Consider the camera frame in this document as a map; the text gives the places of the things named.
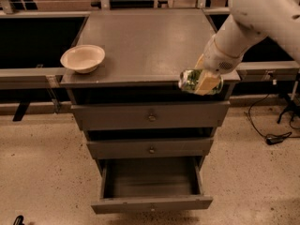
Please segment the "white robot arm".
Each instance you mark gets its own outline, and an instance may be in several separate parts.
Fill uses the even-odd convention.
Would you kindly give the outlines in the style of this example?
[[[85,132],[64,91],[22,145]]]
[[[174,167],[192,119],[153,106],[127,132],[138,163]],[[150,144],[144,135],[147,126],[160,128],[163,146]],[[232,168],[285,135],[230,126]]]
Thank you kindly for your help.
[[[246,51],[273,39],[300,63],[300,0],[228,0],[230,15],[204,48],[196,68],[202,73],[195,88],[206,95],[222,74],[232,72]]]

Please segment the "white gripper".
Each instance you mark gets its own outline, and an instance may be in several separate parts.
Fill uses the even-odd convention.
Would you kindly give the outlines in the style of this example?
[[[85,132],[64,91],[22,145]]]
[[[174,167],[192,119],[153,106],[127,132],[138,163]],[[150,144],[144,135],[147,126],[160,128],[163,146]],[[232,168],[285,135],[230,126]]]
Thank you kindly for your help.
[[[242,55],[226,54],[218,47],[216,36],[212,36],[195,65],[195,69],[205,68],[206,70],[204,69],[201,72],[194,93],[201,96],[210,93],[221,82],[218,75],[227,74],[235,70],[242,58]]]

